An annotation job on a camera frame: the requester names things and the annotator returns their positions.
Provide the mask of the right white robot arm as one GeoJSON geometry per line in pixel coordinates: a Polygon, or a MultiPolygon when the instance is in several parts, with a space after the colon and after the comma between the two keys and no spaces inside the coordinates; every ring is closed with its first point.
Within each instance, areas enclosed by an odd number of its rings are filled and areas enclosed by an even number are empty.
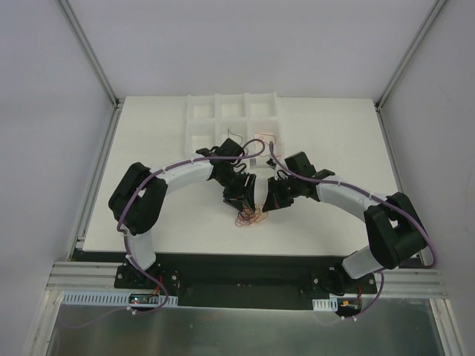
{"type": "Polygon", "coordinates": [[[339,291],[351,292],[361,277],[397,268],[428,247],[427,234],[408,196],[400,192],[371,194],[333,171],[317,171],[304,152],[275,163],[275,174],[267,180],[263,210],[290,207],[298,197],[332,205],[365,224],[367,246],[345,257],[334,273],[339,291]]]}

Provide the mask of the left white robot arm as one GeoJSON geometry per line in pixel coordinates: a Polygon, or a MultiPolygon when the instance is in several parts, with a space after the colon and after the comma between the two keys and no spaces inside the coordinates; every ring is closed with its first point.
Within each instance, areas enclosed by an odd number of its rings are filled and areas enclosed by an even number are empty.
{"type": "Polygon", "coordinates": [[[256,175],[246,172],[247,146],[226,139],[220,146],[196,150],[191,158],[156,171],[132,164],[108,201],[124,236],[126,260],[134,267],[131,279],[140,288],[152,287],[157,271],[151,230],[166,196],[188,185],[214,180],[223,187],[223,202],[238,212],[255,210],[256,175]]]}

